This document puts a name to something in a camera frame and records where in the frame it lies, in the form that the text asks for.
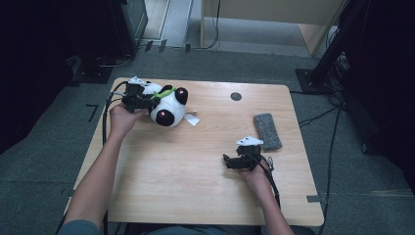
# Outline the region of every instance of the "gray carpet floor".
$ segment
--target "gray carpet floor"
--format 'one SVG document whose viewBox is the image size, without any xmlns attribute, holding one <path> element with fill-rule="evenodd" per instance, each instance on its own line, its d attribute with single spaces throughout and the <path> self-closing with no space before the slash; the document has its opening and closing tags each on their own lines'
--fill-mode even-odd
<svg viewBox="0 0 415 235">
<path fill-rule="evenodd" d="M 64 88 L 30 134 L 0 156 L 0 234 L 55 232 L 116 78 L 138 75 L 284 84 L 300 91 L 295 69 L 313 69 L 317 64 L 318 59 L 272 54 L 140 49 L 129 64 L 113 70 L 108 84 Z M 333 108 L 324 95 L 293 93 L 292 98 L 299 121 Z M 94 108 L 89 105 L 98 105 L 91 120 Z M 301 128 L 322 198 L 327 196 L 336 115 L 331 112 Z M 383 156 L 362 154 L 360 137 L 346 109 L 341 110 L 337 126 L 329 196 L 323 234 L 415 234 L 415 198 L 401 171 Z M 115 228 L 111 224 L 111 234 Z M 319 228 L 312 229 L 317 233 Z"/>
</svg>

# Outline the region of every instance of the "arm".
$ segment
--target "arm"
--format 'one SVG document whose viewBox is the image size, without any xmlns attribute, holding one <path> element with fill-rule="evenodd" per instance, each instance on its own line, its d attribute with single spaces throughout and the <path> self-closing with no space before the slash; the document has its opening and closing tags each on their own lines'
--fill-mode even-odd
<svg viewBox="0 0 415 235">
<path fill-rule="evenodd" d="M 267 167 L 264 160 L 262 160 L 261 163 Z M 263 169 L 257 165 L 253 171 L 241 170 L 240 172 L 259 200 L 265 219 L 267 234 L 294 235 L 290 225 L 287 223 L 287 220 L 278 207 L 272 192 L 271 183 L 263 172 Z"/>
<path fill-rule="evenodd" d="M 103 149 L 77 186 L 70 201 L 65 223 L 76 219 L 89 220 L 100 227 L 110 204 L 116 163 L 121 143 L 135 121 L 145 110 L 131 114 L 122 104 L 111 111 L 111 131 Z"/>
</svg>

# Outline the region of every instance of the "panda ear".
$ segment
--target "panda ear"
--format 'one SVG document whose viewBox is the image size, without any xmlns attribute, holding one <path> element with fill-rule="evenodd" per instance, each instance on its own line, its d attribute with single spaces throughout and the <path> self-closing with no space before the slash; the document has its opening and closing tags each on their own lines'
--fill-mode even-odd
<svg viewBox="0 0 415 235">
<path fill-rule="evenodd" d="M 163 91 L 166 91 L 166 90 L 171 90 L 171 89 L 173 89 L 173 86 L 172 86 L 172 85 L 166 85 L 165 87 L 163 87 L 163 88 L 161 89 L 161 91 L 160 91 L 159 93 L 162 93 Z"/>
<path fill-rule="evenodd" d="M 189 96 L 186 88 L 179 87 L 174 91 L 174 95 L 176 96 L 176 100 L 182 104 L 186 105 L 187 103 L 187 97 Z"/>
</svg>

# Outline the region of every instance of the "black circular marker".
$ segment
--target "black circular marker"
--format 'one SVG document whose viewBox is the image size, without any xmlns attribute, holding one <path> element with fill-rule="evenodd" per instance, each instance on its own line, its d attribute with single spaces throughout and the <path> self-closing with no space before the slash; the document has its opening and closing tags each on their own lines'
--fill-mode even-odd
<svg viewBox="0 0 415 235">
<path fill-rule="evenodd" d="M 242 95 L 238 92 L 234 92 L 231 94 L 231 99 L 234 101 L 240 101 L 242 99 Z"/>
</svg>

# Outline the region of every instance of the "dark gray shirt sleeve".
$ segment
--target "dark gray shirt sleeve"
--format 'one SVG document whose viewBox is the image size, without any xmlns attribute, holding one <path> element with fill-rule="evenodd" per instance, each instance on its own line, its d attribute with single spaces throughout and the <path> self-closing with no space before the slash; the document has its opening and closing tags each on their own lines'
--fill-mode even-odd
<svg viewBox="0 0 415 235">
<path fill-rule="evenodd" d="M 99 235 L 100 230 L 91 221 L 74 220 L 62 226 L 58 235 Z"/>
</svg>

